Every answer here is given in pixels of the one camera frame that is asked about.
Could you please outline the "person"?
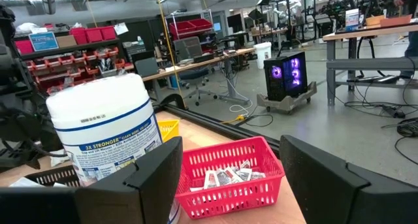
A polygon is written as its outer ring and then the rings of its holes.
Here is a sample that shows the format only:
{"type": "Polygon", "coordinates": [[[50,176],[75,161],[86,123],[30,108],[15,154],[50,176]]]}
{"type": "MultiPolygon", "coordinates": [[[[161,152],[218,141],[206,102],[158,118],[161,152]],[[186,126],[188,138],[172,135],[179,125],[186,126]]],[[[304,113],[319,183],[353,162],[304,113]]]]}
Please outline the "person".
{"type": "MultiPolygon", "coordinates": [[[[407,5],[408,15],[415,16],[415,11],[418,7],[418,0],[393,0],[397,7],[407,5]]],[[[409,44],[404,52],[405,57],[418,57],[418,31],[411,31],[408,33],[409,44]]]]}

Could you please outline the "red plastic basket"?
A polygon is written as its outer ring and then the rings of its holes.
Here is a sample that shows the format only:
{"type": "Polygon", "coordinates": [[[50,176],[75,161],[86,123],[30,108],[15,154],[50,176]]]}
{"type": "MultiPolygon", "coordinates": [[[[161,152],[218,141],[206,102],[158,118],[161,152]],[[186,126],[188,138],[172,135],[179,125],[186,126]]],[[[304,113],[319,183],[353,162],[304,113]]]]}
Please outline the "red plastic basket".
{"type": "Polygon", "coordinates": [[[277,201],[284,174],[262,136],[187,150],[176,199],[191,219],[268,206],[277,201]],[[266,177],[190,192],[190,187],[204,187],[207,170],[217,172],[229,167],[237,173],[245,160],[250,161],[252,172],[264,172],[266,177]]]}

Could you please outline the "blue white carton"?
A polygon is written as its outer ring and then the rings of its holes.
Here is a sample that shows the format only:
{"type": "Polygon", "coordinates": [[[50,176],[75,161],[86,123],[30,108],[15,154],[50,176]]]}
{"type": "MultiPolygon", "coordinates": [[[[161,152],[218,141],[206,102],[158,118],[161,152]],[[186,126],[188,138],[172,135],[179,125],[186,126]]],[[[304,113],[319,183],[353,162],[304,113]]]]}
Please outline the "blue white carton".
{"type": "Polygon", "coordinates": [[[359,10],[347,10],[345,15],[345,31],[356,31],[359,28],[359,10]]]}

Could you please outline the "black power strip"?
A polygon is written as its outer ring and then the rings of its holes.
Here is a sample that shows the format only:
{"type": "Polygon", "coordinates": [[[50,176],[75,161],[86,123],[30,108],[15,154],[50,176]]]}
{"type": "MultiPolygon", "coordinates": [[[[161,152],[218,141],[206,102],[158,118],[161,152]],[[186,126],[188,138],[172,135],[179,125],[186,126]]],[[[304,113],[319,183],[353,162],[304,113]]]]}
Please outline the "black power strip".
{"type": "Polygon", "coordinates": [[[389,106],[383,105],[382,109],[388,113],[393,118],[401,118],[404,119],[406,117],[405,113],[401,110],[400,106],[389,106]]]}

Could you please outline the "white bucket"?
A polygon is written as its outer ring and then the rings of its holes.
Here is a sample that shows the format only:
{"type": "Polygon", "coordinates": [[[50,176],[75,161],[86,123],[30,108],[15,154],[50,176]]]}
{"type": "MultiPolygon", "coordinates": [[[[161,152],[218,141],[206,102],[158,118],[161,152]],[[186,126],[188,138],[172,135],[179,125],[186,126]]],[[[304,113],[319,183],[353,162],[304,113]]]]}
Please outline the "white bucket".
{"type": "Polygon", "coordinates": [[[271,46],[270,42],[263,42],[260,44],[255,44],[253,47],[255,48],[255,53],[257,54],[257,68],[263,69],[264,68],[264,60],[270,59],[271,54],[271,46]]]}

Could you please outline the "grey laptop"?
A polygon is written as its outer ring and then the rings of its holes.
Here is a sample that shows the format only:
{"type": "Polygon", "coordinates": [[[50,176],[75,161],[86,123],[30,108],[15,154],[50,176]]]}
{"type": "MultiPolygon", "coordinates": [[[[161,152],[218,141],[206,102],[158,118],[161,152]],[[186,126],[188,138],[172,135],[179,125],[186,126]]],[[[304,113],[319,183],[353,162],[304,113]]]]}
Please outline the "grey laptop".
{"type": "Polygon", "coordinates": [[[159,74],[159,66],[156,58],[150,57],[146,59],[139,59],[134,62],[136,72],[141,77],[152,76],[159,74]]]}

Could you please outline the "computer tower with purple fans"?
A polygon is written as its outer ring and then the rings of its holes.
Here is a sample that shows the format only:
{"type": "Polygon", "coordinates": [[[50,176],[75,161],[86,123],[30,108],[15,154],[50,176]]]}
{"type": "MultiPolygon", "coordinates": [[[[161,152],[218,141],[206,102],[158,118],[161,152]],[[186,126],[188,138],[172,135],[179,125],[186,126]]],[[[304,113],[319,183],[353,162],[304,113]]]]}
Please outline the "computer tower with purple fans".
{"type": "Polygon", "coordinates": [[[263,64],[268,100],[282,101],[308,91],[305,52],[266,59],[263,64]]]}

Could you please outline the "wooden top desk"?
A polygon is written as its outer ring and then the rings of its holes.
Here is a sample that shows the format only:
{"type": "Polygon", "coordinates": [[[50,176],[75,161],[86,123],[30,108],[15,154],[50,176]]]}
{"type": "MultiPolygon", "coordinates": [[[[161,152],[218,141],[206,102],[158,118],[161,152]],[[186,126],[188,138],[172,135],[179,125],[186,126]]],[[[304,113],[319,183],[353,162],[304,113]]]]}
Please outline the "wooden top desk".
{"type": "Polygon", "coordinates": [[[208,61],[204,61],[201,63],[192,63],[183,67],[174,67],[174,69],[171,71],[160,71],[158,74],[143,77],[142,80],[144,82],[149,81],[149,80],[152,81],[156,101],[160,103],[162,101],[162,98],[161,98],[161,88],[159,87],[159,84],[157,81],[158,79],[176,75],[184,71],[188,71],[188,70],[192,70],[192,69],[196,69],[200,67],[205,67],[214,63],[222,62],[224,64],[224,74],[226,75],[226,79],[227,79],[228,92],[226,95],[217,93],[218,98],[225,100],[225,101],[234,102],[234,103],[247,104],[249,102],[249,99],[239,94],[237,90],[235,89],[235,84],[233,82],[234,77],[232,74],[231,59],[234,57],[239,58],[240,56],[243,56],[244,54],[252,53],[254,51],[255,51],[255,48],[239,49],[231,54],[226,54],[221,57],[215,57],[213,59],[210,59],[208,61]]]}

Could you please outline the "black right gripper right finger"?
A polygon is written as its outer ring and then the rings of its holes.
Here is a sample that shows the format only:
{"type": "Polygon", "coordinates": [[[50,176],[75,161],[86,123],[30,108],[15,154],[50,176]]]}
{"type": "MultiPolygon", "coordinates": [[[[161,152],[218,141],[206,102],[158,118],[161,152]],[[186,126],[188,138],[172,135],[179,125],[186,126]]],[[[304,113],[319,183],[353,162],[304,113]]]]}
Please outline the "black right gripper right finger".
{"type": "Polygon", "coordinates": [[[307,224],[418,224],[418,186],[291,135],[280,138],[280,159],[307,224]]]}

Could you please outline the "cardboard box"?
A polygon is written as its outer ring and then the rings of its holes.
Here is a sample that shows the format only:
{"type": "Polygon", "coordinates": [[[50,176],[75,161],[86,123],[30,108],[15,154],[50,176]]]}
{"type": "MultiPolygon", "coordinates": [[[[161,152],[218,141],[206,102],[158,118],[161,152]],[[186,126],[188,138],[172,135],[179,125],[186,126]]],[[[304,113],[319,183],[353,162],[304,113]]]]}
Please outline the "cardboard box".
{"type": "Polygon", "coordinates": [[[66,48],[66,47],[77,45],[77,42],[73,35],[56,37],[56,40],[60,48],[66,48]]]}

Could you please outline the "white paper sheet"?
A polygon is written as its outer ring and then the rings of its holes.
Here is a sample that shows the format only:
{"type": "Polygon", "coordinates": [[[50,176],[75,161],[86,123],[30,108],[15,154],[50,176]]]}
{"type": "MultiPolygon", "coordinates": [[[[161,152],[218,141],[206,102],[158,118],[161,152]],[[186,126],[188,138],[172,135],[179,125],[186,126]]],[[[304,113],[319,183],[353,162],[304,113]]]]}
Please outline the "white paper sheet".
{"type": "Polygon", "coordinates": [[[129,31],[125,22],[114,25],[114,30],[117,35],[121,35],[129,31]]]}

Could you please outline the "large red storage bin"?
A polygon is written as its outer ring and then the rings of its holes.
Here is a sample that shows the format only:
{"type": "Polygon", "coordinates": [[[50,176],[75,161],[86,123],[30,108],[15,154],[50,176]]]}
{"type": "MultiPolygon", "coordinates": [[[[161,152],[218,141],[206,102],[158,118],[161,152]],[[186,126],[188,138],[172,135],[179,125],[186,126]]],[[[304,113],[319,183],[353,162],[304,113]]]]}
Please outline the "large red storage bin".
{"type": "Polygon", "coordinates": [[[195,27],[195,30],[203,30],[203,29],[211,29],[213,28],[213,24],[210,20],[199,18],[195,20],[190,20],[190,24],[192,24],[195,27]]]}
{"type": "Polygon", "coordinates": [[[114,40],[117,38],[115,29],[112,25],[100,27],[103,40],[114,40]]]}
{"type": "Polygon", "coordinates": [[[196,26],[189,21],[172,22],[169,24],[169,31],[172,35],[180,35],[196,30],[196,26]]]}
{"type": "Polygon", "coordinates": [[[78,45],[87,44],[86,32],[84,27],[71,28],[69,34],[72,35],[78,45]]]}
{"type": "Polygon", "coordinates": [[[87,41],[89,43],[103,41],[103,36],[102,36],[102,33],[101,33],[101,29],[99,27],[87,28],[87,29],[85,29],[85,34],[86,34],[87,41]]]}

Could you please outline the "blue sign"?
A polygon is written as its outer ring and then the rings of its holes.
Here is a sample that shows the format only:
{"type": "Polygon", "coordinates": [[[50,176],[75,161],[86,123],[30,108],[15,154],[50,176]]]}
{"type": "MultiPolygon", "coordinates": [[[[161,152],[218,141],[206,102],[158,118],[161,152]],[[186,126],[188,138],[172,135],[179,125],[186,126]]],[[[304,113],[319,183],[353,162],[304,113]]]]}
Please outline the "blue sign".
{"type": "Polygon", "coordinates": [[[32,33],[29,35],[29,40],[35,52],[59,48],[56,36],[53,32],[32,33]]]}

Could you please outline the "white disinfecting wipes canister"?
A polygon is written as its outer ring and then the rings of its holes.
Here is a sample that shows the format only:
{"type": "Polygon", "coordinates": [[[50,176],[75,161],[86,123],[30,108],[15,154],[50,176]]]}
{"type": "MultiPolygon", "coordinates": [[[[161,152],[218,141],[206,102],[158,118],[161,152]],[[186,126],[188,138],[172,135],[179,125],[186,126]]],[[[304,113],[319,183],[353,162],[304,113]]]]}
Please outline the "white disinfecting wipes canister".
{"type": "Polygon", "coordinates": [[[162,145],[141,77],[124,74],[64,89],[46,105],[54,129],[87,187],[162,145]]]}

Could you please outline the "wooden top steel table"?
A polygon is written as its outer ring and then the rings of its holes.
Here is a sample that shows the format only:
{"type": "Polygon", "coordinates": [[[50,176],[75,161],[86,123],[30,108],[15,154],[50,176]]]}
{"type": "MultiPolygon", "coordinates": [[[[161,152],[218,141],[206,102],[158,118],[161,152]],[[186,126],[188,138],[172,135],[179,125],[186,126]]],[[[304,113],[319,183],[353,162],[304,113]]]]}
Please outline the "wooden top steel table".
{"type": "Polygon", "coordinates": [[[323,40],[327,43],[327,104],[329,106],[335,105],[335,91],[338,86],[347,85],[350,91],[354,90],[353,83],[336,81],[336,71],[347,71],[347,76],[350,78],[355,76],[356,71],[415,71],[418,68],[418,57],[357,58],[358,37],[390,35],[409,31],[418,31],[418,22],[325,35],[323,40]],[[336,41],[340,39],[349,40],[347,59],[336,59],[336,41]]]}

